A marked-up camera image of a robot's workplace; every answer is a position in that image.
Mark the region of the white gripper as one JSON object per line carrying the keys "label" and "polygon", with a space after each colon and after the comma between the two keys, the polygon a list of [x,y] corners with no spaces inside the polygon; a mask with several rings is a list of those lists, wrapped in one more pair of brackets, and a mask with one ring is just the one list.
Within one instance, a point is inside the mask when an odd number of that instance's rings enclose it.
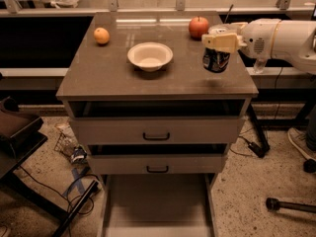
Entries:
{"label": "white gripper", "polygon": [[203,35],[201,41],[216,51],[234,53],[240,49],[250,58],[269,59],[279,23],[280,19],[259,19],[214,25],[208,29],[212,35]]}

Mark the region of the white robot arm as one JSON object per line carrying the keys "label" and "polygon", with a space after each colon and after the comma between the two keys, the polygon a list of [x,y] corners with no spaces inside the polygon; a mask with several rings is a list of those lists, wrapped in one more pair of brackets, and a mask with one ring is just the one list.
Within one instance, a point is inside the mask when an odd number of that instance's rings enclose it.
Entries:
{"label": "white robot arm", "polygon": [[256,69],[265,66],[269,59],[278,59],[315,75],[315,36],[315,21],[258,19],[210,27],[201,42],[207,49],[219,53],[240,50],[256,60]]}

